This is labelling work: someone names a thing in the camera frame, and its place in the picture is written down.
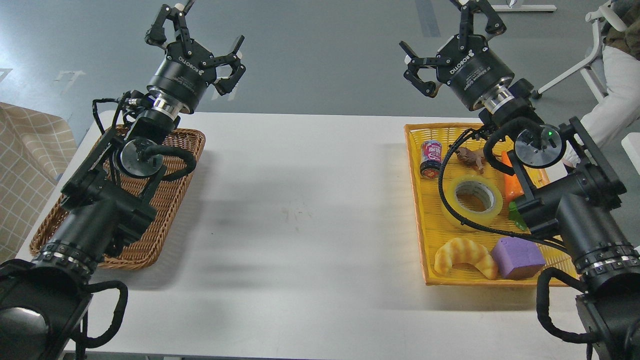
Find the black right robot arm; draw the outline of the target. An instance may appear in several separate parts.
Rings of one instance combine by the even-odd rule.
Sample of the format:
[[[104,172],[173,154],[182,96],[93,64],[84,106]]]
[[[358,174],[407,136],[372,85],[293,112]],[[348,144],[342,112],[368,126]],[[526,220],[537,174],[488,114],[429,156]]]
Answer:
[[[419,57],[404,41],[404,77],[426,97],[452,89],[482,126],[466,129],[439,167],[442,204],[462,226],[494,234],[455,210],[445,198],[446,165],[464,142],[484,139],[483,153],[495,170],[516,176],[523,195],[516,209],[529,230],[519,239],[549,246],[571,258],[577,276],[544,269],[536,287],[539,323],[553,337],[586,344],[587,357],[639,358],[639,253],[626,239],[611,210],[621,206],[626,187],[576,117],[552,126],[537,116],[538,97],[526,79],[489,48],[506,25],[487,0],[453,1],[461,19],[457,34],[434,57]]]

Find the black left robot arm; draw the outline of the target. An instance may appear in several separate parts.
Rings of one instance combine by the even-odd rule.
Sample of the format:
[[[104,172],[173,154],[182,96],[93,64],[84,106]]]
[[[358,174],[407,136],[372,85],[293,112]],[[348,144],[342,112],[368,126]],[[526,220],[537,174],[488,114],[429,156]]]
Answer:
[[[194,5],[163,4],[145,35],[164,51],[146,93],[131,90],[116,103],[109,129],[98,114],[101,137],[62,187],[68,212],[32,260],[1,265],[1,358],[57,360],[68,342],[76,358],[102,347],[121,328],[128,287],[119,280],[92,284],[105,257],[119,256],[140,240],[158,212],[151,205],[161,182],[190,175],[197,161],[189,151],[163,142],[193,114],[208,87],[231,93],[246,71],[239,36],[226,55],[214,55],[190,35],[186,16]]]

